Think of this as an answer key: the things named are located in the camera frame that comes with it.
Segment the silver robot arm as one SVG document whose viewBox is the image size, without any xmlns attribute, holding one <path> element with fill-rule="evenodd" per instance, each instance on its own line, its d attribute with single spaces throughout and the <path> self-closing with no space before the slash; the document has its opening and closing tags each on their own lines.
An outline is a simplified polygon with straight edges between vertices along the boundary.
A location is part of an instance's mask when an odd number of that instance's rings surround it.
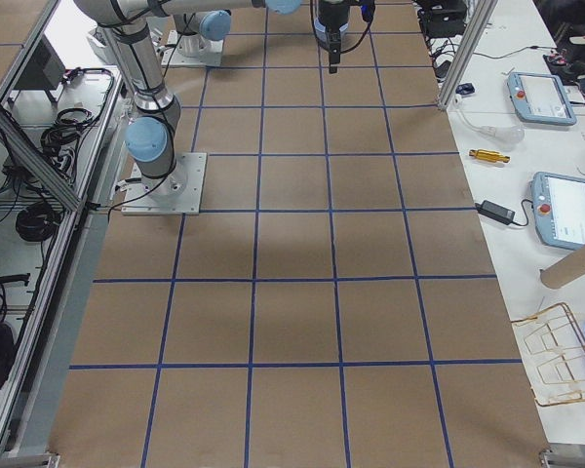
<svg viewBox="0 0 585 468">
<path fill-rule="evenodd" d="M 175 37 L 170 45 L 187 58 L 221 54 L 224 39 L 231 29 L 231 13 L 227 10 L 197 12 L 173 16 Z"/>
<path fill-rule="evenodd" d="M 135 91 L 136 108 L 143 115 L 152 116 L 170 126 L 167 130 L 168 146 L 176 130 L 179 116 L 179 102 L 167 88 L 164 72 L 157 60 L 150 40 L 150 29 L 146 22 L 149 17 L 178 17 L 181 34 L 200 35 L 201 25 L 193 25 L 193 18 L 200 24 L 207 17 L 223 14 L 231 19 L 229 12 L 235 9 L 268 9 L 280 15 L 294 13 L 303 1 L 74 1 L 76 6 L 97 26 L 109 32 L 116 43 L 116 53 L 122 72 L 131 80 Z M 314 18 L 315 7 L 310 6 L 314 33 L 316 23 L 324 28 L 323 36 L 316 35 L 319 46 L 329 52 L 330 73 L 337 72 L 341 55 L 350 52 L 342 50 L 342 31 L 349 20 L 350 8 L 361 5 L 358 1 L 316 1 L 318 16 Z"/>
</svg>

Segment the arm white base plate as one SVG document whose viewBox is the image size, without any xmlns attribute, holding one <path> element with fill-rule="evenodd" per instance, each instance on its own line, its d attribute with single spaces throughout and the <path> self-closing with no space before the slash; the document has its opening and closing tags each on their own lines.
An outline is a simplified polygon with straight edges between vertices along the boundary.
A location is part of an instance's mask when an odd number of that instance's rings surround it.
<svg viewBox="0 0 585 468">
<path fill-rule="evenodd" d="M 224 41 L 212 41 L 199 34 L 178 37 L 169 33 L 162 50 L 163 67 L 218 67 L 221 64 Z"/>
<path fill-rule="evenodd" d="M 124 215 L 198 215 L 201 208 L 208 155 L 183 152 L 175 156 L 175 170 L 155 190 L 156 182 L 146 178 L 129 184 Z"/>
</svg>

